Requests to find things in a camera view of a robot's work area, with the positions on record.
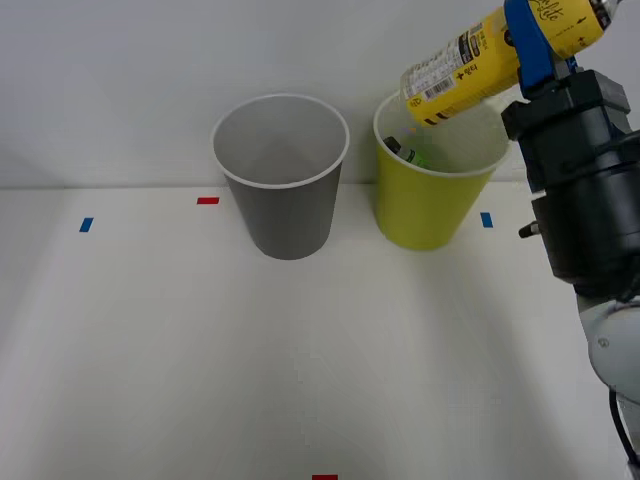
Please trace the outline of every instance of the cup rim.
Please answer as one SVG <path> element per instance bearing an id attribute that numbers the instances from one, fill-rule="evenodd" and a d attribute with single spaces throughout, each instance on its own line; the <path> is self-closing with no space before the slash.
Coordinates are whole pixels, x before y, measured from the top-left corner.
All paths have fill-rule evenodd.
<path id="1" fill-rule="evenodd" d="M 225 168 L 224 165 L 222 165 L 222 163 L 218 159 L 218 156 L 216 155 L 216 152 L 215 152 L 215 149 L 214 149 L 214 146 L 213 146 L 213 140 L 215 138 L 216 133 L 218 132 L 218 129 L 220 128 L 220 125 L 222 125 L 222 123 L 226 119 L 228 119 L 233 113 L 235 113 L 237 110 L 239 110 L 241 108 L 244 108 L 247 105 L 250 105 L 252 103 L 259 102 L 261 100 L 265 100 L 265 99 L 269 99 L 269 98 L 275 98 L 275 97 L 299 98 L 299 99 L 308 100 L 308 101 L 317 103 L 317 104 L 323 106 L 324 108 L 326 108 L 327 110 L 329 110 L 331 113 L 333 113 L 338 118 L 338 120 L 340 120 L 340 123 L 342 124 L 342 128 L 344 129 L 344 133 L 345 133 L 344 148 L 342 149 L 342 152 L 340 152 L 340 155 L 338 156 L 338 159 L 334 163 L 332 163 L 329 167 L 327 167 L 325 170 L 320 172 L 319 174 L 314 175 L 313 177 L 307 178 L 305 180 L 300 180 L 298 182 L 282 183 L 282 184 L 258 183 L 258 182 L 252 182 L 250 180 L 246 180 L 246 179 L 244 179 L 242 177 L 239 177 L 238 175 L 230 172 L 227 168 Z M 324 101 L 322 101 L 320 99 L 317 99 L 315 97 L 311 97 L 309 95 L 303 95 L 303 94 L 299 94 L 299 93 L 284 93 L 283 92 L 283 93 L 271 93 L 271 94 L 261 95 L 259 97 L 251 98 L 249 100 L 246 100 L 246 101 L 242 102 L 239 105 L 236 105 L 231 110 L 229 110 L 227 113 L 222 115 L 222 117 L 220 117 L 220 119 L 216 122 L 216 124 L 214 125 L 213 129 L 211 130 L 211 135 L 209 136 L 209 152 L 210 152 L 211 156 L 216 160 L 216 163 L 218 164 L 218 166 L 220 167 L 222 172 L 227 177 L 232 178 L 236 182 L 241 183 L 243 185 L 247 185 L 249 187 L 260 188 L 260 189 L 263 189 L 263 190 L 285 190 L 285 189 L 289 189 L 289 188 L 303 187 L 305 185 L 309 185 L 310 183 L 316 182 L 316 181 L 320 180 L 321 178 L 324 178 L 327 175 L 329 175 L 336 168 L 338 168 L 338 166 L 340 166 L 340 164 L 344 160 L 345 156 L 347 155 L 347 151 L 349 150 L 350 143 L 351 143 L 351 135 L 349 133 L 349 126 L 347 125 L 347 122 L 344 119 L 344 117 L 342 116 L 342 114 L 335 107 L 333 107 L 332 105 L 329 105 L 327 102 L 324 102 Z"/>
<path id="2" fill-rule="evenodd" d="M 395 153 L 393 153 L 389 149 L 389 147 L 387 147 L 385 145 L 384 140 L 382 139 L 382 136 L 380 135 L 380 131 L 378 129 L 378 121 L 380 119 L 380 115 L 382 114 L 382 111 L 389 104 L 389 102 L 391 102 L 392 100 L 394 100 L 396 97 L 399 97 L 399 96 L 400 96 L 400 90 L 396 90 L 395 93 L 393 93 L 392 95 L 387 97 L 380 104 L 380 106 L 376 110 L 376 113 L 375 113 L 375 115 L 373 117 L 373 133 L 376 136 L 376 141 L 378 142 L 378 145 L 385 151 L 385 153 L 387 153 L 387 155 L 389 155 L 391 158 L 393 158 L 393 160 L 395 160 L 396 162 L 400 163 L 402 166 L 410 168 L 411 170 L 414 170 L 414 171 L 416 171 L 418 173 L 421 173 L 423 175 L 430 175 L 430 176 L 434 176 L 434 177 L 469 178 L 469 177 L 477 177 L 477 176 L 483 175 L 485 173 L 490 173 L 490 172 L 496 170 L 509 157 L 509 150 L 511 149 L 511 145 L 510 145 L 511 142 L 507 140 L 507 149 L 505 150 L 505 152 L 502 155 L 502 157 L 500 157 L 500 159 L 498 159 L 496 162 L 492 163 L 488 167 L 481 168 L 480 170 L 472 170 L 472 171 L 469 171 L 469 172 L 462 172 L 462 173 L 447 173 L 447 172 L 438 172 L 438 171 L 435 171 L 435 170 L 429 170 L 427 168 L 418 167 L 418 166 L 413 165 L 413 164 L 411 164 L 409 162 L 405 162 L 400 157 L 398 157 Z"/>

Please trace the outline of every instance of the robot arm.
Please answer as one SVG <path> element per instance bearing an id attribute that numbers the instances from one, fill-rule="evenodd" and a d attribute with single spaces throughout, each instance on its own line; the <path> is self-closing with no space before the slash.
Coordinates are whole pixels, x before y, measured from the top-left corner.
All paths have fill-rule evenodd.
<path id="1" fill-rule="evenodd" d="M 541 235 L 554 275 L 574 287 L 591 364 L 610 389 L 616 428 L 640 478 L 632 445 L 640 448 L 640 132 L 629 126 L 622 86 L 559 58 L 534 34 L 527 3 L 505 2 L 529 103 L 514 102 L 502 118 L 537 194 L 536 221 L 520 236 Z"/>

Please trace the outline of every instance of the plastic bottle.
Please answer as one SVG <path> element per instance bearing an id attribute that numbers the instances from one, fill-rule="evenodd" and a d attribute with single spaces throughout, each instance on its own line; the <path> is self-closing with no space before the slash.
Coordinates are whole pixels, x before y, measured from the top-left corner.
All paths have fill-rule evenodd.
<path id="1" fill-rule="evenodd" d="M 602 37 L 620 0 L 529 0 L 551 48 L 568 59 Z M 504 8 L 402 76 L 401 92 L 417 122 L 435 126 L 518 83 L 518 55 Z"/>
<path id="2" fill-rule="evenodd" d="M 428 168 L 427 161 L 424 158 L 418 155 L 415 150 L 400 145 L 400 142 L 398 142 L 394 137 L 387 137 L 383 141 L 395 156 L 400 157 L 405 162 L 415 165 L 416 167 Z"/>

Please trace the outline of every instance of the gray cup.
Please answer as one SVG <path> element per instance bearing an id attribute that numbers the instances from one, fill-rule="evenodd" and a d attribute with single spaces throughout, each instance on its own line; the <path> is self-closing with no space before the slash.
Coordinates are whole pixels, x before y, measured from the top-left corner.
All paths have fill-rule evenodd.
<path id="1" fill-rule="evenodd" d="M 324 245 L 349 148 L 335 108 L 304 95 L 254 98 L 218 122 L 211 147 L 263 253 L 296 260 Z"/>

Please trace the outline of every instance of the barcode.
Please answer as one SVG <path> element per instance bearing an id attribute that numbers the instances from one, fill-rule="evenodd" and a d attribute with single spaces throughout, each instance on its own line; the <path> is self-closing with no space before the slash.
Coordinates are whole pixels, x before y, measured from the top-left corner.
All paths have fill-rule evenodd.
<path id="1" fill-rule="evenodd" d="M 444 93 L 444 92 L 450 90 L 455 85 L 456 85 L 456 83 L 454 82 L 453 77 L 445 78 L 440 83 L 438 83 L 438 84 L 434 85 L 433 87 L 428 88 L 427 90 L 425 90 L 424 91 L 424 96 L 425 96 L 425 98 L 427 100 L 431 100 L 433 98 L 436 98 L 441 93 Z"/>
<path id="2" fill-rule="evenodd" d="M 470 31 L 469 31 L 469 35 L 475 35 L 476 33 L 478 33 L 480 30 L 482 30 L 482 24 L 479 23 L 478 25 L 476 25 L 475 27 L 473 27 Z"/>

